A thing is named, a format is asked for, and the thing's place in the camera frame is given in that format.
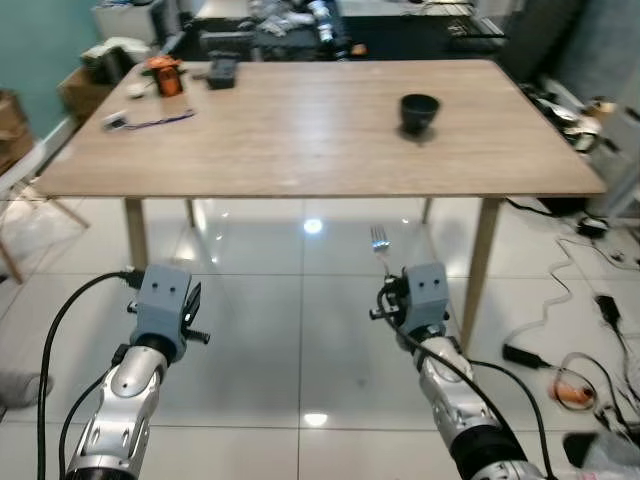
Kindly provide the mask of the orange floor object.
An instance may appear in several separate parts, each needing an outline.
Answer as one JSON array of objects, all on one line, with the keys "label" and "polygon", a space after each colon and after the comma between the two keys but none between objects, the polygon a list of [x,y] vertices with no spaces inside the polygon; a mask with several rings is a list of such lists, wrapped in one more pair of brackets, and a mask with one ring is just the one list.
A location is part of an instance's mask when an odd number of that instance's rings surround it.
[{"label": "orange floor object", "polygon": [[567,381],[556,381],[550,387],[550,396],[566,410],[589,410],[596,401],[593,388],[576,387]]}]

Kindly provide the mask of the orange and black device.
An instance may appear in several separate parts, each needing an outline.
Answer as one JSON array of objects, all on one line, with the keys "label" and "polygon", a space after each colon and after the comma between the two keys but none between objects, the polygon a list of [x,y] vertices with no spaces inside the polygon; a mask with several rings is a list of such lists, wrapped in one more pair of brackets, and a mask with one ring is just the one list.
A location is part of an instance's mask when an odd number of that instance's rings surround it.
[{"label": "orange and black device", "polygon": [[147,74],[154,79],[157,95],[161,99],[173,99],[186,92],[182,60],[170,55],[156,55],[146,61]]}]

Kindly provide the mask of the dark foam panel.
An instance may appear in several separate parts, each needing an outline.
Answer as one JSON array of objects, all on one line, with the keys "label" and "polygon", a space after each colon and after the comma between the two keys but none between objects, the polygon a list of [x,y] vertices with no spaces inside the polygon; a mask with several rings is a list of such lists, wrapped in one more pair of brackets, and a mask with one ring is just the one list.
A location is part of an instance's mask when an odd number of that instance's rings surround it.
[{"label": "dark foam panel", "polygon": [[588,18],[596,0],[525,0],[494,56],[515,83],[564,79],[588,60]]}]

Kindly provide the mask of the black power adapter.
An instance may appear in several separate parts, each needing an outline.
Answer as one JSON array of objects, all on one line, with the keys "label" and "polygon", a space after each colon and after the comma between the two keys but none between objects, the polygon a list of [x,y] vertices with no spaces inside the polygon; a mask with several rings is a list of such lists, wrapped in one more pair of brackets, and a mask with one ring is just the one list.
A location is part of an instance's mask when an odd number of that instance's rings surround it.
[{"label": "black power adapter", "polygon": [[599,308],[600,314],[605,325],[609,328],[617,329],[622,319],[620,308],[611,294],[595,294],[593,297],[596,307]]}]

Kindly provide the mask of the silver metal fork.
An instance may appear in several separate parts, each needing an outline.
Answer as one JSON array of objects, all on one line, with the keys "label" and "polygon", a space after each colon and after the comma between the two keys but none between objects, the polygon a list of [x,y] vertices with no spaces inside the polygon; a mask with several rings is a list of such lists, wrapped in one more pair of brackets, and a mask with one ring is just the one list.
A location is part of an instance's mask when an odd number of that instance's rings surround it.
[{"label": "silver metal fork", "polygon": [[390,239],[387,230],[383,225],[371,225],[370,227],[371,248],[374,252],[375,259],[383,266],[384,274],[392,276],[393,271],[390,269],[388,253],[390,250]]}]

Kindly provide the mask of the black handheld controller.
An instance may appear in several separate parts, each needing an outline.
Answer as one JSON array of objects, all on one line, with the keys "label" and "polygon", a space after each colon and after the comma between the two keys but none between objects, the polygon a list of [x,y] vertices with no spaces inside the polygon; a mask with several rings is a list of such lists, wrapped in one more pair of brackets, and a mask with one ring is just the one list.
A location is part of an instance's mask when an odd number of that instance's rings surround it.
[{"label": "black handheld controller", "polygon": [[234,52],[211,52],[206,83],[210,90],[232,90],[236,87],[241,55]]}]

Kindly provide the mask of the large cardboard box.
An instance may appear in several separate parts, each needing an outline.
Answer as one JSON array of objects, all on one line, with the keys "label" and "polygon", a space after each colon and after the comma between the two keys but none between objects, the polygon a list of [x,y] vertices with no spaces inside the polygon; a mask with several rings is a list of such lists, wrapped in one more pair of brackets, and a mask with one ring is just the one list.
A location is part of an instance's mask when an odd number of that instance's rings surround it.
[{"label": "large cardboard box", "polygon": [[67,114],[79,125],[90,119],[114,87],[115,84],[97,82],[79,67],[60,82],[58,92]]}]

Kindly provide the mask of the cluttered workshop cart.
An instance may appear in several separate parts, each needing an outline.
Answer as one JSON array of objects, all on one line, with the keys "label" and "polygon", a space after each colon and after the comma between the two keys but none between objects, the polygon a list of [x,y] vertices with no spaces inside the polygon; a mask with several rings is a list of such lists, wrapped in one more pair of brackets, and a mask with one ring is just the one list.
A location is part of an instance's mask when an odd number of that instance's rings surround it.
[{"label": "cluttered workshop cart", "polygon": [[352,55],[337,0],[207,0],[193,27],[215,58],[342,61]]}]

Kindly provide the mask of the black plug brick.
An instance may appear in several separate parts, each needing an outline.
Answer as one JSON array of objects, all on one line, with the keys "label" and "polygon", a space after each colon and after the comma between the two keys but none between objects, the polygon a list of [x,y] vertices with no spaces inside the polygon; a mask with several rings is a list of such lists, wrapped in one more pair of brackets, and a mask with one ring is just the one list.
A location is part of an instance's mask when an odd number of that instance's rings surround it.
[{"label": "black plug brick", "polygon": [[539,370],[550,369],[550,367],[552,367],[552,364],[548,364],[540,355],[536,355],[536,353],[529,351],[529,349],[511,346],[511,344],[503,344],[502,349],[500,349],[500,355],[502,355],[503,360],[509,362],[509,364],[526,367],[526,369]]}]

